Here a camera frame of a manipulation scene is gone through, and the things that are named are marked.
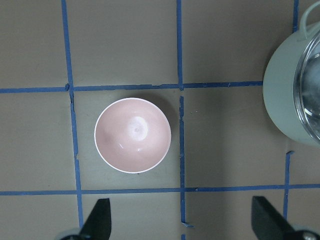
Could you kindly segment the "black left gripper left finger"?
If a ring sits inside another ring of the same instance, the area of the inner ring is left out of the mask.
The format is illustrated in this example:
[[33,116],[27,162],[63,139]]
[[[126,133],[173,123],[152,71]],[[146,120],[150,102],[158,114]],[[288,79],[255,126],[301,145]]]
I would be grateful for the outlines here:
[[98,199],[79,236],[82,240],[108,240],[112,231],[111,204],[109,198]]

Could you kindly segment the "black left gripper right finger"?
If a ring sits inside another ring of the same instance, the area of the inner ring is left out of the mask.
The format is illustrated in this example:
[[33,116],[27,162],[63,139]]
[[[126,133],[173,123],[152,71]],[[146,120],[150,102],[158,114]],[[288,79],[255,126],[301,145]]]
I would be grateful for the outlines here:
[[299,240],[300,232],[264,196],[253,196],[251,228],[258,240]]

